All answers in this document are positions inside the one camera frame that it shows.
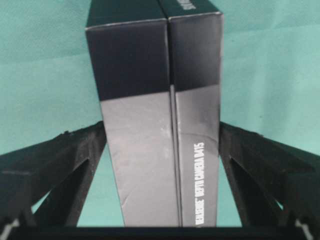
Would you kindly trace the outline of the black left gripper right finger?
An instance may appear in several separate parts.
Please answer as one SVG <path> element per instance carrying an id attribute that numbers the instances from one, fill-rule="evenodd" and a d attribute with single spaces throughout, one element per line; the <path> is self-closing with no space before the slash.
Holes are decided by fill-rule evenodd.
<path id="1" fill-rule="evenodd" d="M 221 122 L 219 154 L 243 226 L 320 226 L 320 157 Z"/>

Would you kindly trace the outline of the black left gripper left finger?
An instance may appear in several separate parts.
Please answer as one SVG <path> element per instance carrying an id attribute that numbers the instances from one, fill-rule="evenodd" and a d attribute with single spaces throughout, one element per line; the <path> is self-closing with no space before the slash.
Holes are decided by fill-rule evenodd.
<path id="1" fill-rule="evenodd" d="M 0 224 L 76 226 L 106 142 L 97 122 L 2 154 Z"/>

